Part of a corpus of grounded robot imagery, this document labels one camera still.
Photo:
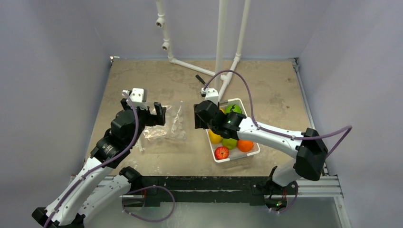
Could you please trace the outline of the clear zip top bag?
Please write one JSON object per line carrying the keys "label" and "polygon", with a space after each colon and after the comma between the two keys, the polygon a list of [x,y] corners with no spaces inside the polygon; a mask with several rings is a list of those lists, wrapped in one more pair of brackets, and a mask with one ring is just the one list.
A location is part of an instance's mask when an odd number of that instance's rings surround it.
{"label": "clear zip top bag", "polygon": [[172,105],[165,105],[165,124],[163,126],[147,126],[140,135],[136,144],[139,152],[145,152],[148,146],[163,143],[184,143],[187,140],[185,130],[185,104],[184,101]]}

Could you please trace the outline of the green striped watermelon ball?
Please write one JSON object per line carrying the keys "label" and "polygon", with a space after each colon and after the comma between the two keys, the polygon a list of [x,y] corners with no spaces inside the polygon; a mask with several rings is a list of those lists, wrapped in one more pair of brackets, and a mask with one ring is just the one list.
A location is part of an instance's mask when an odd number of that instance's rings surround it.
{"label": "green striped watermelon ball", "polygon": [[231,112],[243,114],[241,107],[237,104],[229,104],[224,110],[225,114],[229,114]]}

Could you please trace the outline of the green pear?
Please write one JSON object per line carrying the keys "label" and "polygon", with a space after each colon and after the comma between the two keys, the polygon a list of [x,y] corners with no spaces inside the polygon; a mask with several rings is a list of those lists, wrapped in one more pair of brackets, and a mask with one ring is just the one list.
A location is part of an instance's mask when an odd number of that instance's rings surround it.
{"label": "green pear", "polygon": [[238,141],[232,138],[229,139],[222,139],[221,144],[222,146],[226,147],[228,150],[235,149],[237,147]]}

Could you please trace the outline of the white plastic tray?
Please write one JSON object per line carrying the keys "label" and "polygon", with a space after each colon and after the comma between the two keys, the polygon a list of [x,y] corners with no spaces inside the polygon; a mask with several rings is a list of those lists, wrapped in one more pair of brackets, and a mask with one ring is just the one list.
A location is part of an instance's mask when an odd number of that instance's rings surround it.
{"label": "white plastic tray", "polygon": [[[248,116],[245,106],[240,98],[233,98],[233,99],[229,99],[229,100],[220,102],[220,108],[222,108],[224,110],[227,108],[228,105],[238,105],[240,107],[242,113],[245,116]],[[242,152],[237,147],[235,147],[234,149],[229,150],[229,155],[227,158],[219,160],[215,156],[215,150],[216,150],[216,148],[223,146],[223,145],[222,145],[222,143],[212,143],[212,141],[210,140],[210,137],[209,137],[209,129],[207,129],[205,131],[206,131],[206,134],[208,137],[208,142],[210,145],[212,157],[216,163],[229,162],[229,161],[233,161],[236,159],[243,159],[243,158],[253,156],[253,155],[260,153],[260,145],[256,142],[254,142],[253,148],[249,152]]]}

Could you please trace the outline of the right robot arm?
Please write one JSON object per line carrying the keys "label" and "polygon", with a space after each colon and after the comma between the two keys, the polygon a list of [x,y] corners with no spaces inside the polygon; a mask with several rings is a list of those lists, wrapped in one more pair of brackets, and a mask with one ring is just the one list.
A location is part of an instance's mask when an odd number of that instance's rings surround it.
{"label": "right robot arm", "polygon": [[292,158],[272,169],[267,188],[279,193],[290,183],[304,178],[318,181],[328,149],[316,130],[289,131],[253,121],[237,112],[223,113],[212,101],[194,106],[195,128],[210,129],[224,139],[252,141],[281,151]]}

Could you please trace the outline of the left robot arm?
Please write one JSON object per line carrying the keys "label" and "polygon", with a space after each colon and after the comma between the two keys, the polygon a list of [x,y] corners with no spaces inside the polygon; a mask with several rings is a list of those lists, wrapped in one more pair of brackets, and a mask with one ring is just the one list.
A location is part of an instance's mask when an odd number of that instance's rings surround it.
{"label": "left robot arm", "polygon": [[142,176],[134,168],[122,168],[105,186],[98,185],[128,156],[147,126],[165,125],[166,108],[154,103],[149,107],[133,107],[121,100],[118,112],[83,168],[69,186],[46,207],[36,208],[32,217],[44,228],[83,228],[100,211],[125,193],[137,194],[143,187]]}

